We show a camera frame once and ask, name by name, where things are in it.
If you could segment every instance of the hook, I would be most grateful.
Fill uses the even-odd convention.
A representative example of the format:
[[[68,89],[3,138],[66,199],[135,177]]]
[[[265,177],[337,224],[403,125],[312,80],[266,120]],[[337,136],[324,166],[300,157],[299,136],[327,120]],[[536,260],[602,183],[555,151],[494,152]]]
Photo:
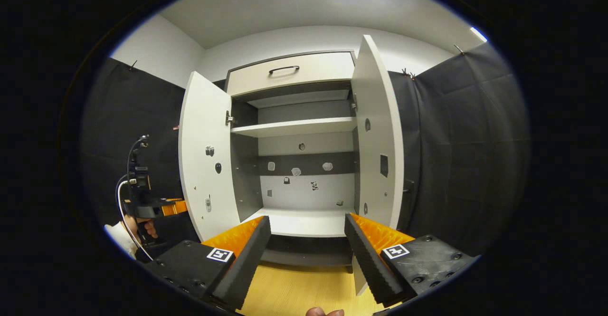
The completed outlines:
[[[458,51],[460,51],[460,54],[461,54],[461,55],[464,55],[464,54],[465,54],[465,53],[464,53],[464,52],[463,52],[463,51],[462,51],[462,50],[461,50],[461,49],[458,47],[458,45],[456,45],[456,44],[453,44],[453,45],[454,45],[454,46],[455,46],[455,47],[458,49]]]

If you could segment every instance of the person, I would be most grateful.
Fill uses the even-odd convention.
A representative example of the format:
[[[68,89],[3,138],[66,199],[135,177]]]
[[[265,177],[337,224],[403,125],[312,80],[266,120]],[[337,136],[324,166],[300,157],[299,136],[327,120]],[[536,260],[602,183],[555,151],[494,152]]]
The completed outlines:
[[[138,223],[145,222],[143,226],[148,231],[148,234],[152,236],[152,238],[158,238],[158,234],[156,234],[156,229],[154,229],[154,221],[152,221],[152,219],[137,218],[137,221],[135,221],[135,218],[133,218],[133,216],[125,215],[124,221],[126,221],[126,226],[129,227],[129,229],[135,236],[135,239],[137,240],[137,242],[139,242],[140,245],[142,241],[141,239],[139,239],[139,235],[137,235]],[[106,231],[108,236],[112,238],[112,240],[114,240],[114,242],[119,245],[119,247],[126,254],[128,254],[131,258],[135,259],[135,251],[137,251],[137,245],[131,239],[129,232],[126,230],[126,226],[124,225],[123,221],[119,221],[119,223],[116,223],[113,226],[104,225],[104,230]]]
[[[333,310],[332,312],[325,314],[325,311],[320,307],[312,307],[306,311],[306,316],[344,316],[344,310]]]

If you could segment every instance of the ceiling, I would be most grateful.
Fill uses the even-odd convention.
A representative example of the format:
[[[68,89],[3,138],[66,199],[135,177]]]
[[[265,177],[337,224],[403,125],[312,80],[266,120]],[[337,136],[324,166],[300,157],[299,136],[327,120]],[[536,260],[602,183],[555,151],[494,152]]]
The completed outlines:
[[[452,54],[481,44],[471,25],[433,0],[178,0],[160,13],[205,49],[295,26],[378,29]]]

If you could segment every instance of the white shelf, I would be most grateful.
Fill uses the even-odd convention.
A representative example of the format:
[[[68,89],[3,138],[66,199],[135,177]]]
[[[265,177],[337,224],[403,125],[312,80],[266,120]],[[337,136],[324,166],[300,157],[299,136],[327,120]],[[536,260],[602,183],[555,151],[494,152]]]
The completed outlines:
[[[242,223],[268,215],[272,234],[308,238],[345,236],[345,214],[354,210],[287,210],[261,208]]]
[[[354,117],[328,117],[326,119],[309,119],[286,121],[284,123],[261,124],[246,127],[235,127],[230,130],[236,134],[267,138],[296,134],[323,134],[350,132],[357,126]]]

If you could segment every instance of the white wall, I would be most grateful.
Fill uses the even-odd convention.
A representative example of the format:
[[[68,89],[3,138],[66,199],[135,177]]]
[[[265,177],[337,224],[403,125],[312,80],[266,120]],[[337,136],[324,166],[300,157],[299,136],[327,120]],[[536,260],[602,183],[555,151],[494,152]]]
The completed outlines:
[[[204,50],[169,20],[155,15],[135,30],[110,56],[186,88]]]
[[[450,52],[410,37],[351,26],[300,26],[261,32],[206,49],[196,69],[208,80],[226,78],[228,70],[276,56],[315,50],[352,49],[359,54],[364,34],[371,35],[387,70],[406,67],[420,74],[453,56]]]

